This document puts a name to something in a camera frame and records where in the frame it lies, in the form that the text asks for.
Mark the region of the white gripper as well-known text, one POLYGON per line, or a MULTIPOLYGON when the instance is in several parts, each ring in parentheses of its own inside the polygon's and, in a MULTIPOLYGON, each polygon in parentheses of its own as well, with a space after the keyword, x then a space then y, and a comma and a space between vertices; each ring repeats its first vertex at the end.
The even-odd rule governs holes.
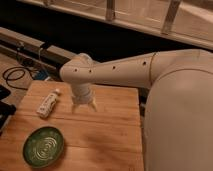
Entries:
POLYGON ((97 112, 97 105, 93 100, 93 92, 89 83, 84 84, 72 84, 72 100, 75 104, 72 105, 72 114, 75 114, 79 105, 88 104, 95 112, 97 112))

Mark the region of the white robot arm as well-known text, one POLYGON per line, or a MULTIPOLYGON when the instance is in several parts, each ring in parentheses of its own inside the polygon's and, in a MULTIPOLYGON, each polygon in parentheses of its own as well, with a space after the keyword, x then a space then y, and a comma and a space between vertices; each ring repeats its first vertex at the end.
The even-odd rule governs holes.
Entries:
POLYGON ((162 51, 104 63, 81 53, 60 77, 76 105, 92 101, 92 83, 147 88, 145 171, 213 171, 213 53, 162 51))

